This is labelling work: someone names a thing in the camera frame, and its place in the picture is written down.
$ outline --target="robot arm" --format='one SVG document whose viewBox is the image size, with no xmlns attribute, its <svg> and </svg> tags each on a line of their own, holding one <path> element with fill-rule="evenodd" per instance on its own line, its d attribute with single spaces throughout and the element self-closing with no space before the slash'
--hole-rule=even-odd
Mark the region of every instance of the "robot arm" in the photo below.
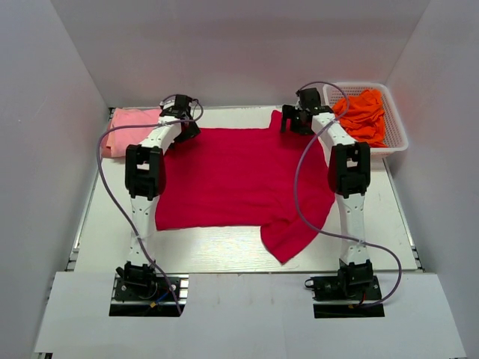
<svg viewBox="0 0 479 359">
<path fill-rule="evenodd" d="M 323 112 L 313 116 L 311 129 L 319 133 L 324 127 L 335 119 L 335 115 Z M 339 123 L 333 123 L 323 134 L 320 140 L 325 152 L 325 159 L 329 162 L 329 185 L 335 192 L 336 202 L 339 208 L 341 222 L 341 234 L 364 240 L 364 196 L 366 187 L 369 185 L 369 147 L 362 147 L 349 136 Z M 366 152 L 360 159 L 360 151 Z M 356 178 L 347 178 L 348 173 L 353 173 Z M 341 181 L 364 182 L 364 185 L 350 186 L 356 188 L 344 188 L 346 184 Z M 340 261 L 345 264 L 363 264 L 370 260 L 367 248 L 364 244 L 343 240 Z"/>
<path fill-rule="evenodd" d="M 132 204 L 132 221 L 138 230 L 143 245 L 156 232 L 155 212 L 161 194 L 165 190 L 166 173 L 164 155 L 175 142 L 183 142 L 200 133 L 196 123 L 178 123 L 191 120 L 193 99 L 176 95 L 174 105 L 163 109 L 159 123 L 147 138 L 138 145 L 126 149 L 125 184 Z M 140 266 L 147 262 L 136 235 L 130 239 L 128 261 Z"/>
<path fill-rule="evenodd" d="M 284 105 L 281 131 L 290 130 L 301 135 L 324 132 L 320 136 L 329 161 L 328 183 L 335 193 L 341 220 L 341 235 L 360 242 L 342 239 L 338 276 L 323 279 L 312 278 L 316 298 L 334 300 L 361 298 L 376 286 L 373 266 L 364 245 L 364 197 L 370 184 L 370 148 L 358 143 L 341 127 L 333 123 L 335 114 L 328 106 L 321 105 L 316 88 L 306 88 L 296 93 L 296 106 Z"/>
</svg>

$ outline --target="white plastic basket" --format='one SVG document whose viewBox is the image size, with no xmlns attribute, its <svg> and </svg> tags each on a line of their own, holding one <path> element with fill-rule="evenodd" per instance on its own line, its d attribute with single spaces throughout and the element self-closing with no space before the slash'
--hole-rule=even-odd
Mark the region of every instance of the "white plastic basket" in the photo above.
<svg viewBox="0 0 479 359">
<path fill-rule="evenodd" d="M 371 147 L 371 156 L 374 158 L 384 158 L 391 153 L 404 151 L 409 143 L 407 141 L 406 132 L 403 123 L 397 113 L 396 105 L 392 100 L 391 94 L 385 85 L 375 84 L 372 82 L 337 82 L 335 85 L 343 89 L 348 96 L 358 96 L 363 90 L 376 89 L 382 94 L 382 107 L 384 108 L 384 121 L 386 126 L 386 134 L 384 144 L 386 148 Z M 323 96 L 325 104 L 333 106 L 339 99 L 343 98 L 341 92 L 332 86 L 324 85 Z"/>
</svg>

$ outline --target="pink cloth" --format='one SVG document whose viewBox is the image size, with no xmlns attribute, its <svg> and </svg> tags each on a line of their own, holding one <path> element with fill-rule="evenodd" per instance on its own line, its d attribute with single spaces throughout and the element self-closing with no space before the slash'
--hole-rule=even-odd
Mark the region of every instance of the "pink cloth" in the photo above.
<svg viewBox="0 0 479 359">
<path fill-rule="evenodd" d="M 293 201 L 296 166 L 311 136 L 280 133 L 280 126 L 281 113 L 274 111 L 268 129 L 202 129 L 169 150 L 156 228 L 260 226 L 265 247 L 279 262 L 296 256 L 316 236 Z M 318 143 L 302 166 L 299 201 L 321 228 L 334 200 Z"/>
<path fill-rule="evenodd" d="M 109 129 L 125 125 L 152 125 L 158 123 L 158 116 L 161 110 L 138 110 L 117 108 L 113 114 Z M 129 144 L 142 142 L 153 128 L 145 129 L 119 129 L 110 132 L 102 141 L 103 157 L 123 157 Z"/>
</svg>

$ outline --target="white table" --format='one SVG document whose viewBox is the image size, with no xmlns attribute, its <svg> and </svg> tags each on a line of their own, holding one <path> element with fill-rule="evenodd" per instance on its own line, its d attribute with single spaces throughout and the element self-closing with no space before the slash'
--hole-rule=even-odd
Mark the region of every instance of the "white table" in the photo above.
<svg viewBox="0 0 479 359">
<path fill-rule="evenodd" d="M 84 358 L 462 358 L 439 279 L 406 273 L 384 318 L 315 319 L 307 274 L 192 274 L 180 318 L 110 317 L 114 273 L 57 273 L 36 352 Z M 378 274 L 384 292 L 396 274 Z"/>
<path fill-rule="evenodd" d="M 211 108 L 198 122 L 200 127 L 266 128 L 275 107 Z M 124 164 L 105 159 L 106 179 L 120 203 L 129 212 L 124 186 Z M 366 238 L 384 245 L 399 256 L 405 270 L 417 269 L 408 232 L 400 214 L 385 165 L 371 166 L 371 184 L 364 205 Z M 335 204 L 324 226 L 340 233 Z M 75 271 L 110 272 L 123 266 L 129 251 L 130 227 L 106 194 L 100 179 L 94 187 L 81 235 Z M 148 250 L 169 273 L 193 272 L 286 272 L 336 271 L 341 241 L 319 235 L 307 248 L 281 265 L 264 248 L 259 227 L 210 227 L 158 232 Z M 369 249 L 375 270 L 397 270 L 394 259 L 384 251 Z"/>
</svg>

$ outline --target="purple cable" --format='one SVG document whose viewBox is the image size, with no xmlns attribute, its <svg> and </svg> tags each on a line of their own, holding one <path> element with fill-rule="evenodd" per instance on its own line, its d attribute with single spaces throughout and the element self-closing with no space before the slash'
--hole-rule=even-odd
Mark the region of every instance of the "purple cable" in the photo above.
<svg viewBox="0 0 479 359">
<path fill-rule="evenodd" d="M 166 97 L 162 103 L 166 102 L 168 99 L 172 98 L 173 96 L 175 95 L 170 95 L 168 97 Z M 103 168 L 102 168 L 102 158 L 101 158 L 101 155 L 100 155 L 100 149 L 101 149 L 101 143 L 102 143 L 102 140 L 107 136 L 107 134 L 113 132 L 113 131 L 118 131 L 119 129 L 143 129 L 143 128 L 147 128 L 147 127 L 162 127 L 162 126 L 167 126 L 167 125 L 174 125 L 175 123 L 186 123 L 186 122 L 196 122 L 198 121 L 202 116 L 203 116 L 203 113 L 204 113 L 204 109 L 203 109 L 203 106 L 199 103 L 199 101 L 197 99 L 194 99 L 193 101 L 196 101 L 196 103 L 200 106 L 200 109 L 201 109 L 201 113 L 200 115 L 193 119 L 193 120 L 173 120 L 173 121 L 169 121 L 167 123 L 155 123 L 155 124 L 152 124 L 152 125 L 125 125 L 125 126 L 119 126 L 119 127 L 113 127 L 107 131 L 105 131 L 101 136 L 100 138 L 98 139 L 98 142 L 97 142 L 97 166 L 98 166 L 98 173 L 100 174 L 100 179 L 102 180 L 102 183 L 103 185 L 105 186 L 105 190 L 106 190 L 106 193 L 108 193 L 108 196 L 110 196 L 110 198 L 112 199 L 113 203 L 115 204 L 115 206 L 120 210 L 121 214 L 125 217 L 125 219 L 128 221 L 129 225 L 131 226 L 137 240 L 138 240 L 138 243 L 140 244 L 140 248 L 141 248 L 141 251 L 143 252 L 143 255 L 147 258 L 148 262 L 150 262 L 150 264 L 152 266 L 154 266 L 156 269 L 158 269 L 158 271 L 162 274 L 162 276 L 165 278 L 165 281 L 166 283 L 168 284 L 168 288 L 170 289 L 170 292 L 171 294 L 173 295 L 173 300 L 174 300 L 174 303 L 176 304 L 177 306 L 177 309 L 178 309 L 178 313 L 180 314 L 181 316 L 181 307 L 180 307 L 180 303 L 178 302 L 178 297 L 176 295 L 176 293 L 174 292 L 173 288 L 171 287 L 171 282 L 168 278 L 168 276 L 166 275 L 166 273 L 158 266 L 158 264 L 156 264 L 156 261 L 151 258 L 151 256 L 148 254 L 147 252 L 147 249 L 144 247 L 144 244 L 143 244 L 143 241 L 141 240 L 141 237 L 140 237 L 140 233 L 138 232 L 138 229 L 136 228 L 135 224 L 133 223 L 132 219 L 129 217 L 129 215 L 126 213 L 125 209 L 120 205 L 120 203 L 118 202 L 118 200 L 116 199 L 115 195 L 113 194 L 112 190 L 110 189 L 110 187 L 108 186 L 108 183 L 106 182 L 106 178 L 105 178 L 105 174 L 103 173 Z"/>
<path fill-rule="evenodd" d="M 321 233 L 321 234 L 324 234 L 326 236 L 331 236 L 331 237 L 336 237 L 336 238 L 340 238 L 340 239 L 349 239 L 350 241 L 354 241 L 354 242 L 358 242 L 358 243 L 362 243 L 364 245 L 367 245 L 368 247 L 373 247 L 373 248 L 378 248 L 378 249 L 381 249 L 387 253 L 389 253 L 390 255 L 393 256 L 393 258 L 396 260 L 397 262 L 397 270 L 398 270 L 398 274 L 397 274 L 397 280 L 396 280 L 396 284 L 394 285 L 393 289 L 387 294 L 385 295 L 382 299 L 378 300 L 378 301 L 375 301 L 373 303 L 369 303 L 369 304 L 361 304 L 361 307 L 373 307 L 375 305 L 378 305 L 378 304 L 381 304 L 382 302 L 388 300 L 397 290 L 397 288 L 399 287 L 399 284 L 401 282 L 401 278 L 403 277 L 403 267 L 401 265 L 401 261 L 399 260 L 399 257 L 393 252 L 391 251 L 390 249 L 386 248 L 386 247 L 383 247 L 382 245 L 375 245 L 373 243 L 368 243 L 368 242 L 365 242 L 361 239 L 357 239 L 355 237 L 351 237 L 351 236 L 345 236 L 343 234 L 336 234 L 336 233 L 330 233 L 330 232 L 326 232 L 325 230 L 321 230 L 320 228 L 314 226 L 304 215 L 303 213 L 301 212 L 301 208 L 299 207 L 299 198 L 298 198 L 298 178 L 299 178 L 299 171 L 301 170 L 301 166 L 302 166 L 302 163 L 304 162 L 305 160 L 305 157 L 306 157 L 306 154 L 308 153 L 308 151 L 311 149 L 311 147 L 313 146 L 313 144 L 315 142 L 317 142 L 317 139 L 323 134 L 323 132 L 325 132 L 334 122 L 337 122 L 340 120 L 340 118 L 342 118 L 350 109 L 350 100 L 347 98 L 347 95 L 346 93 L 343 91 L 342 88 L 338 87 L 337 85 L 335 84 L 332 84 L 331 82 L 326 82 L 326 81 L 313 81 L 313 82 L 309 82 L 307 83 L 306 85 L 302 86 L 299 90 L 302 90 L 303 88 L 305 88 L 306 86 L 309 86 L 309 85 L 314 85 L 314 84 L 324 84 L 324 85 L 329 85 L 329 86 L 332 86 L 334 88 L 336 88 L 339 92 L 341 92 L 341 94 L 344 96 L 344 98 L 346 99 L 346 109 L 344 110 L 344 112 L 342 114 L 339 114 L 333 121 L 331 121 L 330 123 L 328 123 L 326 126 L 324 126 L 315 136 L 313 136 L 313 138 L 311 139 L 311 141 L 309 141 L 308 145 L 306 146 L 305 150 L 303 151 L 302 155 L 301 155 L 301 158 L 299 159 L 299 162 L 298 162 L 298 166 L 296 167 L 296 172 L 294 174 L 294 185 L 293 185 L 293 193 L 294 193 L 294 204 L 296 205 L 296 211 L 298 212 L 298 215 L 299 217 L 308 225 L 308 227 L 310 227 L 312 230 L 315 230 L 317 231 L 318 233 Z"/>
</svg>

